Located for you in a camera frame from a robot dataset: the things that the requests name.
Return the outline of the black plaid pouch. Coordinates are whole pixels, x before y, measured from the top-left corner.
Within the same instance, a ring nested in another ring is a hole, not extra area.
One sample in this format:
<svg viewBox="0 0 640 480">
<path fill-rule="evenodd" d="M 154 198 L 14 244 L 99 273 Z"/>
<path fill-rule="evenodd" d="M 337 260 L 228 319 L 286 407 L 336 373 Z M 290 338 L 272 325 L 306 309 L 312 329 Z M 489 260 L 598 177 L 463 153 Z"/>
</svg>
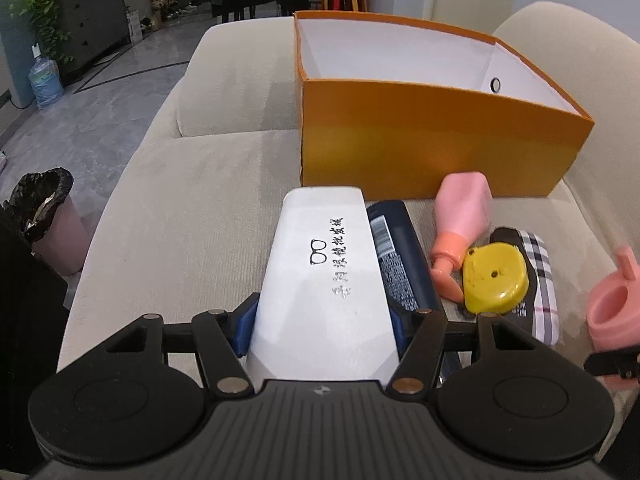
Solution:
<svg viewBox="0 0 640 480">
<path fill-rule="evenodd" d="M 533 232 L 506 226 L 494 229 L 489 240 L 518 248 L 525 260 L 529 280 L 525 298 L 504 317 L 543 344 L 555 346 L 560 338 L 560 317 L 546 244 Z"/>
</svg>

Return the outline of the yellow tape measure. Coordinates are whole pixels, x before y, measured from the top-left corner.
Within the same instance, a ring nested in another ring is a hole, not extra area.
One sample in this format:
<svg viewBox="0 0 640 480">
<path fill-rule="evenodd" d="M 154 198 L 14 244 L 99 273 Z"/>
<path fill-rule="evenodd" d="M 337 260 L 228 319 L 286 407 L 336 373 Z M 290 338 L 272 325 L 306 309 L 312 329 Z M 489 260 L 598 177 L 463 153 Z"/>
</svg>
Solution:
<svg viewBox="0 0 640 480">
<path fill-rule="evenodd" d="M 470 248 L 463 261 L 462 282 L 464 306 L 472 314 L 509 313 L 529 288 L 523 255 L 503 242 Z"/>
</svg>

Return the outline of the orange cardboard box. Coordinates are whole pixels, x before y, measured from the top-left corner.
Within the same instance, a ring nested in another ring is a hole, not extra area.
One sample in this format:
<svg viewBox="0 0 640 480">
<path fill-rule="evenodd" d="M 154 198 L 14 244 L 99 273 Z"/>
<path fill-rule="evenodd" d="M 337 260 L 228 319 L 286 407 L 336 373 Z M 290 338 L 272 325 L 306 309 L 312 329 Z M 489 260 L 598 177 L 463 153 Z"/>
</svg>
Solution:
<svg viewBox="0 0 640 480">
<path fill-rule="evenodd" d="M 300 180 L 367 200 L 427 200 L 478 171 L 497 197 L 544 197 L 593 128 L 589 114 L 503 40 L 388 14 L 294 18 Z"/>
</svg>

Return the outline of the dark blue cylinder bottle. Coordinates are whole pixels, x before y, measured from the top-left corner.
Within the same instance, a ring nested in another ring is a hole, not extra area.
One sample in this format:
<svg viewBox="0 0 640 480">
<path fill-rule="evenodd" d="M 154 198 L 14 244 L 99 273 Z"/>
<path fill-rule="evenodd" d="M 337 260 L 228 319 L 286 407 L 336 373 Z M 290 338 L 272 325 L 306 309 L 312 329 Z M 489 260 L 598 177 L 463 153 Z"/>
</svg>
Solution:
<svg viewBox="0 0 640 480">
<path fill-rule="evenodd" d="M 446 315 L 407 207 L 383 200 L 367 208 L 390 319 L 402 358 L 416 332 L 412 312 L 431 309 Z"/>
</svg>

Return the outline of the pink pump bottle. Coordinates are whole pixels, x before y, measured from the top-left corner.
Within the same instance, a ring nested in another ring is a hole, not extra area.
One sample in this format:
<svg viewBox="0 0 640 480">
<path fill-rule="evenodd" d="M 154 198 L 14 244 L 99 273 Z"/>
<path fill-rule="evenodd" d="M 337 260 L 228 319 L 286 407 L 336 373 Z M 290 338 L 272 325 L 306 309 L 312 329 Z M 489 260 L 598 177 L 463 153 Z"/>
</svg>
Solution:
<svg viewBox="0 0 640 480">
<path fill-rule="evenodd" d="M 436 238 L 431 249 L 431 277 L 439 296 L 460 304 L 461 286 L 452 274 L 462 268 L 468 249 L 490 225 L 491 190 L 481 172 L 447 174 L 436 194 Z"/>
</svg>

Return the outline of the dark grey cabinet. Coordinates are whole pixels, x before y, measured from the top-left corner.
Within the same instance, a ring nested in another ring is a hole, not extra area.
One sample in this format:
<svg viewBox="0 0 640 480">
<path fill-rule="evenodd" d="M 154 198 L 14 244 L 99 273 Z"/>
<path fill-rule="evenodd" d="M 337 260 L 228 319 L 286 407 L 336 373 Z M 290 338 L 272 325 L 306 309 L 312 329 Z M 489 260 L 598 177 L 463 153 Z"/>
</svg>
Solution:
<svg viewBox="0 0 640 480">
<path fill-rule="evenodd" d="M 58 62 L 64 78 L 85 70 L 106 51 L 129 41 L 124 0 L 58 0 L 60 25 L 68 35 Z"/>
</svg>

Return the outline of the pink cup with spout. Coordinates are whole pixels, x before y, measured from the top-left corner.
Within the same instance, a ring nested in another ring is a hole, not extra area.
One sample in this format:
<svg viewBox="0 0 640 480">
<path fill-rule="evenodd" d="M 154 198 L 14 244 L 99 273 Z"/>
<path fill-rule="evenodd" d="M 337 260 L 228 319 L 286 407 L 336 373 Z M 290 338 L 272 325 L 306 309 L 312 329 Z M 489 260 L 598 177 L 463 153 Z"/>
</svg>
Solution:
<svg viewBox="0 0 640 480">
<path fill-rule="evenodd" d="M 639 263 L 630 246 L 620 246 L 616 258 L 617 269 L 588 296 L 586 320 L 593 353 L 639 347 Z M 639 387 L 639 378 L 602 378 L 613 391 Z"/>
</svg>

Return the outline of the green trailing plant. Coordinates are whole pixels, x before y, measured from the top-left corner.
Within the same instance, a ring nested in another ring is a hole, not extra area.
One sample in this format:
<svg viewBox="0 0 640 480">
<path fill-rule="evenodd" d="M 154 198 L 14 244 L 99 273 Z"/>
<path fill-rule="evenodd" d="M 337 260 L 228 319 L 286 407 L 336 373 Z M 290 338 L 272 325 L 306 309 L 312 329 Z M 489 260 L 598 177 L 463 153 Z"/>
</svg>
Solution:
<svg viewBox="0 0 640 480">
<path fill-rule="evenodd" d="M 65 51 L 72 35 L 63 28 L 60 0 L 11 0 L 9 12 L 11 18 L 28 17 L 29 28 L 48 58 L 62 65 L 73 61 L 75 57 Z"/>
</svg>

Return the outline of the white glasses case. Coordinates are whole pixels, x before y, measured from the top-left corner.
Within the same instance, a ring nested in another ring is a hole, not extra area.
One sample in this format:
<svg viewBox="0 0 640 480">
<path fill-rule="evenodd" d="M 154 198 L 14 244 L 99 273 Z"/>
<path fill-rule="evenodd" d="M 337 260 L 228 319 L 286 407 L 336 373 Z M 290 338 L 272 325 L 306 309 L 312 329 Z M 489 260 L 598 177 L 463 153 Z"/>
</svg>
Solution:
<svg viewBox="0 0 640 480">
<path fill-rule="evenodd" d="M 398 363 L 360 189 L 288 192 L 246 358 L 254 385 L 267 379 L 386 384 Z"/>
</svg>

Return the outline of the blue water jug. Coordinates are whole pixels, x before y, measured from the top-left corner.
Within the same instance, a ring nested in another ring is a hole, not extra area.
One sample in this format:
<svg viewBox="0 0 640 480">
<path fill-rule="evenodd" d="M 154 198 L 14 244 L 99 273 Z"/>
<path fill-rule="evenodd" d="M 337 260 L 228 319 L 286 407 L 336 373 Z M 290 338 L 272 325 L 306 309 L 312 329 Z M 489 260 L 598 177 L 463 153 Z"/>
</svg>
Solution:
<svg viewBox="0 0 640 480">
<path fill-rule="evenodd" d="M 50 58 L 37 56 L 29 71 L 28 79 L 39 108 L 48 107 L 62 98 L 64 89 L 58 66 Z"/>
</svg>

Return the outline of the black bag trash bin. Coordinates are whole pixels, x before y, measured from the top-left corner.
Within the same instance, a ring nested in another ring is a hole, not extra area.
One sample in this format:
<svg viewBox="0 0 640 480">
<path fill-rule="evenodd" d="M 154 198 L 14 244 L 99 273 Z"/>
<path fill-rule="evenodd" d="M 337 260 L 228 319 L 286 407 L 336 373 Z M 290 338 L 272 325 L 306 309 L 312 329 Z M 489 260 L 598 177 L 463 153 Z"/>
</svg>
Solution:
<svg viewBox="0 0 640 480">
<path fill-rule="evenodd" d="M 24 174 L 2 204 L 32 251 L 62 276 L 82 269 L 90 246 L 70 196 L 73 185 L 63 167 Z"/>
</svg>

